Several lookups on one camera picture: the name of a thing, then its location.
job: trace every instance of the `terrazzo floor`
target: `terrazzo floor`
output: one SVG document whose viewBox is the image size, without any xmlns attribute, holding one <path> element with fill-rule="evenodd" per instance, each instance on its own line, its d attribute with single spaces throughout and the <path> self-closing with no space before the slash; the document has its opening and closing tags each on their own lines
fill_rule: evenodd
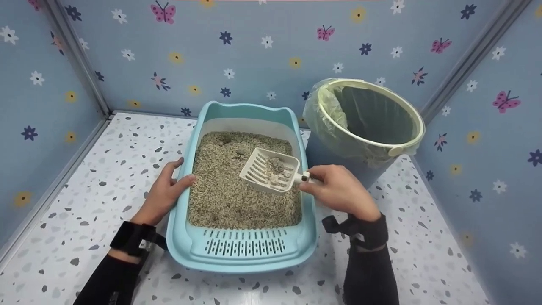
<svg viewBox="0 0 542 305">
<path fill-rule="evenodd" d="M 115 115 L 1 273 L 0 303 L 72 304 L 162 166 L 182 155 L 194 124 L 183 118 Z M 302 132 L 305 143 L 308 136 Z M 489 303 L 407 156 L 398 158 L 370 193 L 388 219 L 401 304 Z M 323 218 L 329 211 L 320 208 L 319 213 Z M 306 263 L 247 276 L 187 270 L 155 249 L 134 304 L 342 304 L 348 245 L 344 236 L 322 229 Z"/>
</svg>

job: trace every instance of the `light blue litter box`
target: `light blue litter box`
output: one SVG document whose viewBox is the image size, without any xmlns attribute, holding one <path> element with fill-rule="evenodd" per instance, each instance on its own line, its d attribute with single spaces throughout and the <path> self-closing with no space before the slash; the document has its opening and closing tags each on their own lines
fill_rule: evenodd
<svg viewBox="0 0 542 305">
<path fill-rule="evenodd" d="M 293 156 L 307 169 L 305 147 L 298 121 L 289 108 L 269 108 L 254 104 L 221 104 L 210 101 L 203 106 L 186 147 L 185 162 L 179 177 L 192 173 L 194 155 L 201 138 L 213 131 L 239 131 L 289 141 Z M 317 221 L 314 197 L 299 192 L 302 218 L 290 227 L 264 230 L 225 230 L 193 226 L 188 222 L 185 191 L 171 211 L 167 224 L 167 247 L 181 265 L 196 270 L 225 274 L 252 274 L 299 265 L 314 252 Z"/>
</svg>

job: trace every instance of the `wall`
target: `wall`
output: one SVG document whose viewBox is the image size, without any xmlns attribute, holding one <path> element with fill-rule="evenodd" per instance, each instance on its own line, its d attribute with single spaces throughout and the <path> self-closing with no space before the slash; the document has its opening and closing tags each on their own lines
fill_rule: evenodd
<svg viewBox="0 0 542 305">
<path fill-rule="evenodd" d="M 1 248 L 101 114 L 43 10 L 10 0 L 0 0 L 0 8 Z"/>
<path fill-rule="evenodd" d="M 428 125 L 416 155 L 497 304 L 542 300 L 541 30 L 536 0 Z"/>
<path fill-rule="evenodd" d="M 300 115 L 328 77 L 381 80 L 420 109 L 502 3 L 63 2 L 115 109 L 191 116 L 210 100 Z"/>
</svg>

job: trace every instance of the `trash can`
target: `trash can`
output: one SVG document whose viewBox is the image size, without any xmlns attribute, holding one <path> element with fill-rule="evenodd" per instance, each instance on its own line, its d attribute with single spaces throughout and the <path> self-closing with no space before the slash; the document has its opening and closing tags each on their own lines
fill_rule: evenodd
<svg viewBox="0 0 542 305">
<path fill-rule="evenodd" d="M 399 155 L 414 155 L 425 134 L 422 117 L 404 98 L 358 79 L 314 85 L 303 118 L 311 129 L 309 167 L 342 165 L 366 188 Z"/>
</svg>

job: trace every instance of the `litter scoop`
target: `litter scoop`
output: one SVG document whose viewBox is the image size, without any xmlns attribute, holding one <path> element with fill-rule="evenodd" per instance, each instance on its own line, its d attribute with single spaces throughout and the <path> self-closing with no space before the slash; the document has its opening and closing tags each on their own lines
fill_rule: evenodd
<svg viewBox="0 0 542 305">
<path fill-rule="evenodd" d="M 285 193 L 294 184 L 302 182 L 322 184 L 320 180 L 310 178 L 308 171 L 299 174 L 298 170 L 299 160 L 296 157 L 255 148 L 239 177 L 259 191 L 275 194 Z"/>
</svg>

